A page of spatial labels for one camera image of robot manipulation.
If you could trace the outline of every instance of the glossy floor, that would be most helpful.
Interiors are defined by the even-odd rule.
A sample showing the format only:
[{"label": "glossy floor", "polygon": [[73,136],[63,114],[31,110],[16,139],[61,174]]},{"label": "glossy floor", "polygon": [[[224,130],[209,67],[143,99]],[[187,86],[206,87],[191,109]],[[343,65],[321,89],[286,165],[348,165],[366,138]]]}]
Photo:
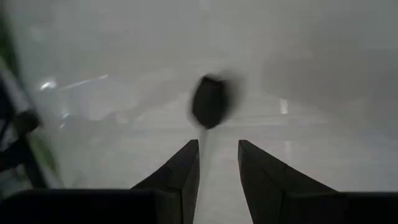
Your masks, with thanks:
[{"label": "glossy floor", "polygon": [[128,188],[189,139],[196,81],[229,70],[198,223],[250,223],[238,139],[336,190],[398,190],[398,2],[12,0],[22,79],[66,187]]}]

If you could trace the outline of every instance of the black ball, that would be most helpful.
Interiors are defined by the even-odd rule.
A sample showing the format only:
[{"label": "black ball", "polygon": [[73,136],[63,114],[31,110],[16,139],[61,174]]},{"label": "black ball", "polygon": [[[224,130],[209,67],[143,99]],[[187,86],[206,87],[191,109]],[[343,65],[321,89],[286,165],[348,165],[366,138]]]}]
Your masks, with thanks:
[{"label": "black ball", "polygon": [[191,110],[198,123],[206,129],[214,128],[225,119],[229,106],[227,82],[212,74],[202,77]]}]

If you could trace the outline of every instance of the tiled floor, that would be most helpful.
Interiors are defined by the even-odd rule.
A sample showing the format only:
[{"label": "tiled floor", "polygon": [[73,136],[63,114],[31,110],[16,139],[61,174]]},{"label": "tiled floor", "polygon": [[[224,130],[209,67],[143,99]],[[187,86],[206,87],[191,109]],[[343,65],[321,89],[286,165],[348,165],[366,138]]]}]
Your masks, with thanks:
[{"label": "tiled floor", "polygon": [[229,69],[239,107],[209,133],[198,223],[250,223],[238,139],[336,190],[398,190],[397,3],[5,3],[22,79],[65,187],[128,188],[199,130],[196,81]]}]

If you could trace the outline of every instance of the white floor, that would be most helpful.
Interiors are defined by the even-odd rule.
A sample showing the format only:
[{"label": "white floor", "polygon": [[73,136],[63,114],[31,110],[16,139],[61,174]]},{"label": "white floor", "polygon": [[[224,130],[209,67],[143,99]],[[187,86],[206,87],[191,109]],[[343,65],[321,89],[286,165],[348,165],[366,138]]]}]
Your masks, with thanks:
[{"label": "white floor", "polygon": [[65,187],[129,188],[198,139],[196,81],[242,79],[197,223],[251,223],[247,139],[336,190],[398,190],[398,14],[373,0],[6,1]]}]

